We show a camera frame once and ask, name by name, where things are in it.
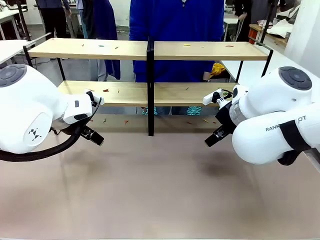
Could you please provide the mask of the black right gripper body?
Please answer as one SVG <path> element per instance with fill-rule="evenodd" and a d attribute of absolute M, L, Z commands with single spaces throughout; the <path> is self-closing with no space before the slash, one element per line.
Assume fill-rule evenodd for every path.
<path fill-rule="evenodd" d="M 236 129 L 236 125 L 233 123 L 230 117 L 230 107 L 232 103 L 229 102 L 224 107 L 222 107 L 216 114 L 216 119 L 220 122 L 221 126 L 215 131 L 218 137 L 225 137 L 229 134 L 233 134 Z"/>

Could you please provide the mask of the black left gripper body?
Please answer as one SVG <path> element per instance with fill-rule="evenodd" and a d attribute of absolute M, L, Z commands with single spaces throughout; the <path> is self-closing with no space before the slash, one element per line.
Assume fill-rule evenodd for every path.
<path fill-rule="evenodd" d="M 81 128 L 80 133 L 81 133 L 81 136 L 86 140 L 94 140 L 97 135 L 97 133 L 93 129 L 91 129 L 86 125 Z"/>

